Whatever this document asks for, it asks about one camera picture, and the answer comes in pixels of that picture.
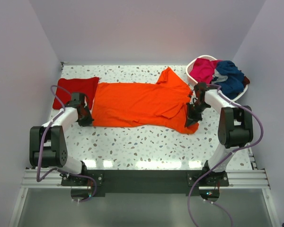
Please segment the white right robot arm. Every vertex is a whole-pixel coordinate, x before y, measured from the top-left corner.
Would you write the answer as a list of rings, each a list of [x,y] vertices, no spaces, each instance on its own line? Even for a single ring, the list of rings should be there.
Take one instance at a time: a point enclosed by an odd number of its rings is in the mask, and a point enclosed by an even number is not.
[[[236,149],[243,148],[253,140],[251,108],[237,105],[225,97],[217,86],[197,83],[193,89],[194,97],[186,104],[188,128],[202,120],[206,108],[213,108],[220,114],[217,136],[219,144],[209,160],[205,162],[202,182],[211,186],[218,181],[218,174],[224,172]]]

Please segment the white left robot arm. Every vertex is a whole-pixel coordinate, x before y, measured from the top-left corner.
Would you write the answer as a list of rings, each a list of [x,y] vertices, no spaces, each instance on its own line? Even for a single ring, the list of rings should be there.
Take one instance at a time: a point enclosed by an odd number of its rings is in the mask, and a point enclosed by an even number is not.
[[[84,162],[68,155],[64,133],[75,122],[80,127],[90,126],[93,122],[89,98],[84,93],[72,93],[70,101],[62,105],[50,121],[30,129],[29,162],[37,169],[38,182],[53,170],[72,175],[77,185],[88,182]]]

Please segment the orange t shirt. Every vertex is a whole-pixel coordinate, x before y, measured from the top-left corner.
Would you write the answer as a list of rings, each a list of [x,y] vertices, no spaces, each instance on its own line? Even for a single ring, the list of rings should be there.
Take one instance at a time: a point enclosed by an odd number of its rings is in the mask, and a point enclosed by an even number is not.
[[[186,127],[186,105],[191,89],[170,67],[155,84],[100,83],[92,109],[96,127],[164,126],[194,134],[198,123]]]

